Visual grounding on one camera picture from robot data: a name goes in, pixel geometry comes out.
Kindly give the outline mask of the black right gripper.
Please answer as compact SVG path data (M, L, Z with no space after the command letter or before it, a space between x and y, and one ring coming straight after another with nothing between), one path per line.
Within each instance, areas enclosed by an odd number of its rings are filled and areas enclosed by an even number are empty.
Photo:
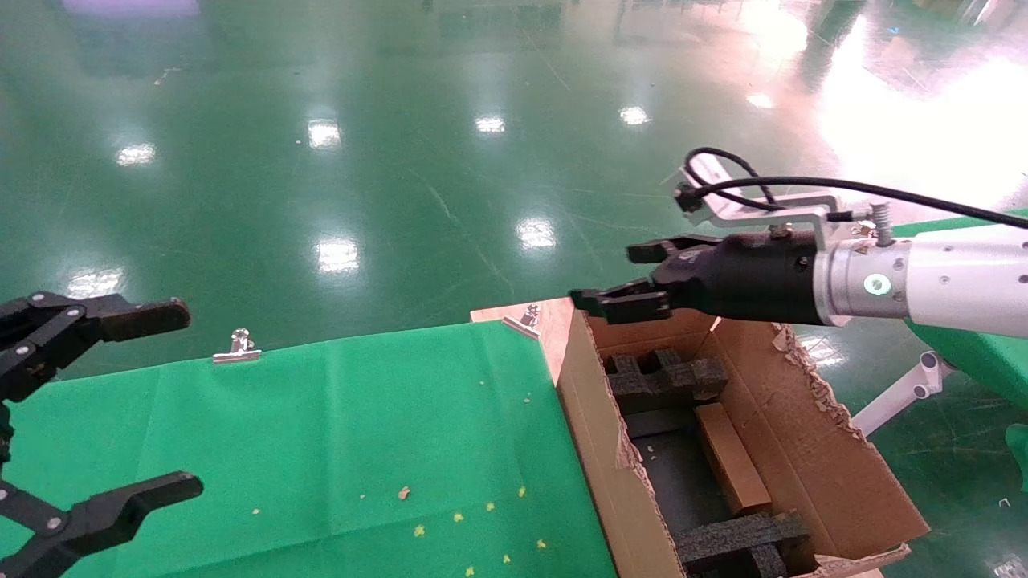
M671 318L695 310L734 320L820 325L811 233L676 234L629 245L631 263L658 264L649 279L605 290L573 290L570 300L607 324Z

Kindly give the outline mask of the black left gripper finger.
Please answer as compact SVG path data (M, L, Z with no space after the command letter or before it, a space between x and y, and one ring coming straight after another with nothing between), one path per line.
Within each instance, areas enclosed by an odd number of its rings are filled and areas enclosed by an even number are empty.
M154 510L201 496L201 479L172 472L103 491L70 510L1 483L1 515L32 531L17 552L1 564L4 577L61 577L84 557L132 541Z
M36 292L1 308L1 398L22 402L93 345L179 332L190 326L180 299L133 304L120 294L91 299Z

